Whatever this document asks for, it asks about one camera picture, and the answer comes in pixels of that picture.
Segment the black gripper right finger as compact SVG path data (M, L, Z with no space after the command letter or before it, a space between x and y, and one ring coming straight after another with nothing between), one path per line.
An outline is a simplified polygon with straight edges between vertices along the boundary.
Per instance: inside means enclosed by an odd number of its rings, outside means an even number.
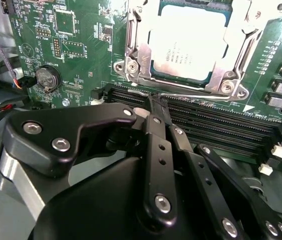
M157 97L157 111L169 126L172 145L195 184L214 240L282 240L282 218L205 144L192 148L185 131L171 121L168 102Z

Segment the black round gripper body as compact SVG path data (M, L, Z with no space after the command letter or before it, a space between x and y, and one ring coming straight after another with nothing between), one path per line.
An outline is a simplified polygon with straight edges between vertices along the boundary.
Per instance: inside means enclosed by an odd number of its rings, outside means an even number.
M53 197L40 213L33 240L217 240L192 179L174 175L177 220L162 232L142 215L145 163L119 160Z

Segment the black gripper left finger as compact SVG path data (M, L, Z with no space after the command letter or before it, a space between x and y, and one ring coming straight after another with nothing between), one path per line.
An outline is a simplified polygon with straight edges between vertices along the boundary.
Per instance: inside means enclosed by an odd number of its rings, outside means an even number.
M8 117L0 172L15 186L34 219L69 187L70 169L116 151L141 157L145 184L137 207L160 227L176 221L176 192L167 103L149 96L143 107L123 103L22 111Z

